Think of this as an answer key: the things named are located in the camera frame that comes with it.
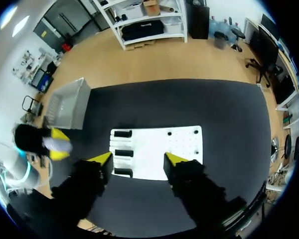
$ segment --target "desk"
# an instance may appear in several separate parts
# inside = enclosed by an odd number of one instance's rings
[[[285,52],[289,52],[288,49],[286,48],[285,44],[281,41],[277,41],[275,37],[261,24],[256,24],[252,20],[246,18],[245,20],[245,36],[246,38],[244,39],[244,42],[249,43],[251,40],[251,37],[253,35],[254,31],[258,31],[258,27],[261,27],[268,33],[271,38],[278,44],[281,44]],[[276,110],[277,111],[288,111],[288,108],[284,107],[287,103],[289,103],[295,96],[299,95],[299,80],[297,77],[297,74],[295,72],[295,67],[294,64],[292,63],[291,59],[286,56],[280,49],[278,53],[278,59],[277,59],[277,64],[281,65],[283,64],[282,67],[284,71],[286,71],[286,74],[290,75],[291,80],[293,81],[293,85],[295,88],[295,91],[292,92],[287,99],[285,99],[281,104],[277,105]]]
[[[254,84],[177,79],[124,84],[91,91],[82,130],[64,130],[71,160],[53,162],[50,187],[69,175],[75,156],[109,149],[113,128],[200,125],[208,177],[251,203],[268,177],[271,130],[265,98]],[[112,176],[87,219],[131,238],[158,237],[195,227],[167,181]]]

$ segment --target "wooden floor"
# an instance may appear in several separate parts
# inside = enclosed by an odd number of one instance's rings
[[[47,108],[52,92],[66,83],[84,77],[91,88],[118,85],[131,82],[154,81],[177,78],[198,78],[240,81],[255,84],[258,72],[245,67],[246,58],[254,58],[249,47],[241,42],[242,53],[230,47],[225,50],[213,46],[212,39],[194,40],[188,38],[162,39],[133,51],[124,51],[110,29],[98,33],[66,53],[54,74],[54,81],[43,96]],[[275,110],[276,101],[271,89],[264,92],[270,117],[272,137],[277,136],[284,145],[286,130],[283,130],[283,114]],[[279,160],[271,165],[275,172]],[[41,170],[43,178],[47,170]],[[40,191],[49,195],[49,186]]]

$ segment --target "white shelf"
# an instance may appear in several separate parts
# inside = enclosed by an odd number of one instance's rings
[[[108,4],[105,4],[104,6],[102,6],[103,9],[107,9],[115,4],[119,4],[121,2],[124,2],[126,0],[116,0],[116,1],[108,1],[109,3]]]
[[[150,20],[150,19],[154,19],[154,18],[160,18],[160,17],[167,17],[167,16],[181,16],[181,12],[161,12],[160,15],[157,16],[142,16],[139,18],[134,18],[134,19],[130,19],[130,20],[125,20],[125,21],[119,21],[116,22],[114,24],[114,27],[120,27],[120,26],[124,26],[124,25],[128,25],[128,24],[132,24],[134,22],[138,22],[138,21],[144,21],[144,20]]]
[[[134,40],[124,41],[123,44],[126,46],[126,45],[130,45],[130,44],[138,43],[141,41],[150,41],[150,40],[156,40],[156,39],[162,39],[162,38],[174,38],[174,37],[185,37],[185,35],[183,33],[179,33],[179,34],[163,33],[163,34],[158,34],[158,35],[154,35],[154,36],[146,36],[146,37],[142,37],[142,38],[138,38],[138,39],[134,39]]]
[[[149,41],[149,40],[154,40],[154,39],[161,39],[161,38],[174,38],[174,37],[182,37],[184,38],[184,42],[187,42],[187,19],[186,19],[186,8],[185,8],[185,2],[184,0],[173,0],[175,1],[175,8],[177,8],[178,12],[164,12],[161,11],[160,15],[158,16],[142,16],[139,18],[135,19],[128,19],[125,21],[120,21],[116,23],[112,23],[112,20],[109,18],[109,16],[106,13],[106,10],[116,4],[125,2],[127,0],[114,0],[110,1],[108,0],[108,4],[101,6],[100,2],[98,0],[93,0],[95,5],[98,7],[100,13],[103,15],[105,21],[108,23],[110,26],[113,34],[117,38],[118,42],[120,43],[121,47],[126,50],[126,46],[129,44],[137,43],[137,42],[142,42],[142,41]],[[169,16],[180,16],[180,20],[182,22],[182,28],[183,28],[183,33],[180,34],[159,34],[159,35],[154,35],[154,36],[148,36],[148,37],[142,37],[139,39],[135,40],[130,40],[130,41],[124,41],[121,36],[121,30],[120,27],[124,25],[128,25],[134,22],[139,22],[139,21],[144,21],[144,20],[149,20],[149,19],[155,19],[155,18],[162,18],[162,17],[169,17]]]

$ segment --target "yellow object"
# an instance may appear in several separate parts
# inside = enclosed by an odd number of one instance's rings
[[[187,159],[178,157],[178,156],[176,156],[174,154],[171,154],[171,153],[168,153],[168,152],[166,152],[165,155],[167,156],[167,158],[170,160],[170,162],[172,163],[172,165],[174,167],[176,166],[177,163],[187,162],[188,161]]]
[[[70,139],[59,129],[52,128],[51,129],[51,137],[54,139],[62,139],[66,141],[70,141]],[[53,161],[60,161],[63,158],[66,158],[70,154],[68,152],[58,152],[58,151],[50,151],[50,159]]]
[[[89,162],[98,162],[98,163],[101,163],[101,166],[103,166],[104,163],[108,160],[108,158],[109,158],[111,155],[112,155],[111,152],[107,152],[107,153],[105,153],[105,154],[96,156],[96,157],[94,157],[94,158],[87,159],[87,161],[89,161]]]

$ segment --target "computer monitor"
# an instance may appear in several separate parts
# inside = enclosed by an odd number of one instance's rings
[[[277,62],[279,48],[265,30],[259,27],[259,57],[262,65],[267,68]]]
[[[261,19],[261,25],[263,25],[275,37],[275,39],[277,39],[277,41],[279,40],[280,36],[276,24],[264,14]]]

